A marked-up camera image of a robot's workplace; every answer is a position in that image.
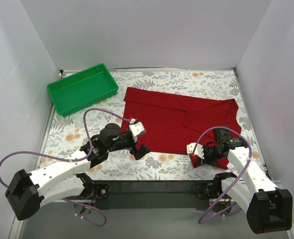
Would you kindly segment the red t shirt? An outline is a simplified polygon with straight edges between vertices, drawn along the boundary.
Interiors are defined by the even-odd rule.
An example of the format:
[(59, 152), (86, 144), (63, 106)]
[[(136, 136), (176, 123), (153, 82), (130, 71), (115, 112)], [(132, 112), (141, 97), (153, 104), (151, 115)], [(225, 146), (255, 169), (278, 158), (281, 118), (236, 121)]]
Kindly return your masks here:
[(141, 121), (147, 131), (137, 146), (145, 144), (153, 152), (186, 154), (190, 143), (213, 141), (213, 132), (204, 131), (214, 126), (241, 133), (234, 99), (210, 100), (128, 87), (124, 101), (124, 117)]

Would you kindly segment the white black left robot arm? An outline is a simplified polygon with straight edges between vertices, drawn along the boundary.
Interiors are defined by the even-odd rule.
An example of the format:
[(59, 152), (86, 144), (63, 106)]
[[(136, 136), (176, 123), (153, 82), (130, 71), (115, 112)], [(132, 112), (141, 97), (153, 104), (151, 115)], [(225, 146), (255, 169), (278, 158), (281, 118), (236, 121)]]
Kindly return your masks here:
[(102, 187), (95, 186), (86, 171), (107, 160), (110, 152), (118, 150), (126, 149), (136, 160), (141, 159), (151, 151), (145, 144), (137, 148), (138, 137), (145, 133), (143, 123), (137, 120), (129, 123), (126, 131), (109, 123), (66, 162), (58, 161), (31, 172), (24, 169), (16, 172), (5, 192), (16, 218), (26, 220), (42, 206), (68, 197), (103, 198)]

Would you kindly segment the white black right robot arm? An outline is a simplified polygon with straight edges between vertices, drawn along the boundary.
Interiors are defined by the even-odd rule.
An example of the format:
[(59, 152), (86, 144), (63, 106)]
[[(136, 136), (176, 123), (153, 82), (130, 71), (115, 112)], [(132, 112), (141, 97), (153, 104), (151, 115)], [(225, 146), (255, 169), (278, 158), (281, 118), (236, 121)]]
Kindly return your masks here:
[(222, 216), (238, 205), (245, 213), (250, 229), (256, 234), (289, 231), (292, 228), (293, 197), (289, 190), (279, 188), (252, 159), (250, 144), (234, 130), (225, 126), (211, 127), (214, 142), (198, 141), (186, 150), (194, 167), (209, 164), (226, 168), (232, 163), (234, 173), (216, 174), (213, 179), (214, 202), (198, 220), (199, 224)]

